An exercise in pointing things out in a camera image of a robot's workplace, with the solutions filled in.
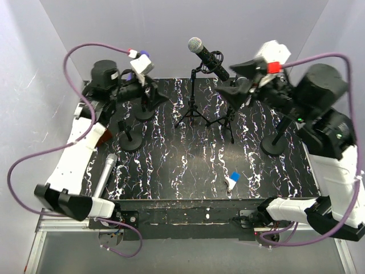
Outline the silver microphone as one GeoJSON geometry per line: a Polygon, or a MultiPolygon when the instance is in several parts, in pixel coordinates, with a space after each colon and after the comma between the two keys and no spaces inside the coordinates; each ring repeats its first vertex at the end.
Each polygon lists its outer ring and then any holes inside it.
{"type": "Polygon", "coordinates": [[[117,156],[115,154],[109,154],[107,156],[104,168],[102,170],[102,174],[99,178],[95,192],[93,194],[94,198],[100,198],[102,196],[103,191],[108,182],[109,176],[110,176],[113,168],[116,166],[116,162],[117,162],[117,156]]]}

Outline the black round-base mic stand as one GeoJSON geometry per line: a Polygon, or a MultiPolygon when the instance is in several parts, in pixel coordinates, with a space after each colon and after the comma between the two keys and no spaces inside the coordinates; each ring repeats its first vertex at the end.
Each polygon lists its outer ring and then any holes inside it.
{"type": "Polygon", "coordinates": [[[120,149],[124,152],[133,153],[142,146],[142,134],[134,132],[131,126],[127,125],[125,120],[117,123],[120,135],[118,137],[120,149]]]}

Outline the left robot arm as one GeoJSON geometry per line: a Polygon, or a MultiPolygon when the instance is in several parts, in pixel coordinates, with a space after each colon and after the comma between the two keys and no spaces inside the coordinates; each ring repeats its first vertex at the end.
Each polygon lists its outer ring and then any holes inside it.
{"type": "Polygon", "coordinates": [[[45,208],[78,221],[100,217],[108,228],[116,228],[121,223],[121,214],[116,211],[114,202],[103,199],[100,194],[82,196],[80,191],[84,172],[95,148],[109,138],[106,125],[116,112],[117,103],[141,98],[146,109],[153,111],[168,100],[167,96],[159,93],[157,82],[148,76],[153,63],[147,55],[135,58],[130,64],[129,69],[120,72],[114,61],[94,63],[91,82],[86,84],[82,94],[95,110],[96,122],[91,122],[87,105],[79,102],[69,140],[76,141],[77,134],[85,130],[89,132],[63,151],[47,183],[35,187],[34,195],[45,208]]]}

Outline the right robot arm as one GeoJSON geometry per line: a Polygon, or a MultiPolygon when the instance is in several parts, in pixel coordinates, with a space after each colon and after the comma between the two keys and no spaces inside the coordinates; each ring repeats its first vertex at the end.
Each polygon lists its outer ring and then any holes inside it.
{"type": "Polygon", "coordinates": [[[278,221],[305,223],[321,239],[359,241],[364,236],[364,187],[355,124],[350,116],[333,107],[344,94],[351,93],[351,78],[342,78],[336,68],[321,63],[320,56],[306,62],[309,68],[297,85],[277,76],[286,72],[287,65],[258,58],[232,65],[231,69],[244,80],[216,89],[234,110],[259,101],[285,119],[299,123],[297,136],[323,172],[320,197],[268,198],[255,212],[244,216],[242,223],[265,227],[278,221]],[[268,75],[275,77],[260,86],[268,75]]]}

